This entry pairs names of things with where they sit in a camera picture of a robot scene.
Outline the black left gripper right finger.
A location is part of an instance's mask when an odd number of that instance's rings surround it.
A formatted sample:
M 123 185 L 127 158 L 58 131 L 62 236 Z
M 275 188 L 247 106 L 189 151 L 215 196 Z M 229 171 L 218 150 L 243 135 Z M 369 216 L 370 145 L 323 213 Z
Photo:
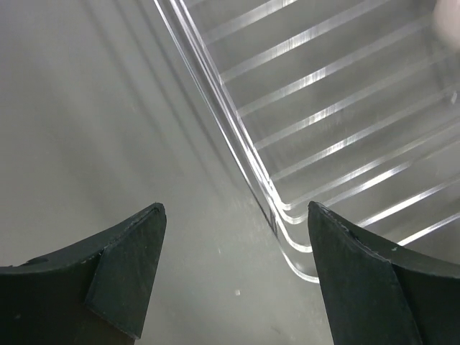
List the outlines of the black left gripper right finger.
M 459 266 L 406 249 L 308 204 L 335 344 L 458 344 Z

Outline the metal wire dish rack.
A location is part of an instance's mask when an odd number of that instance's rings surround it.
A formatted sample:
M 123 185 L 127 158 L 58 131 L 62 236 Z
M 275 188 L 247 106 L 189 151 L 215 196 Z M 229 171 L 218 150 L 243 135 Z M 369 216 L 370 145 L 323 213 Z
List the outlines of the metal wire dish rack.
M 434 1 L 158 1 L 290 269 L 308 204 L 459 261 L 459 54 Z

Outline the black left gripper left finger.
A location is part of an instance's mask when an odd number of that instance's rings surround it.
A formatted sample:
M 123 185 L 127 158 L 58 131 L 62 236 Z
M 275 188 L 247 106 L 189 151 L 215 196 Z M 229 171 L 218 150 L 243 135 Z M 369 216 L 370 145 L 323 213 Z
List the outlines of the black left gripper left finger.
M 1 268 L 3 344 L 133 344 L 142 336 L 166 230 L 153 203 L 121 223 Z

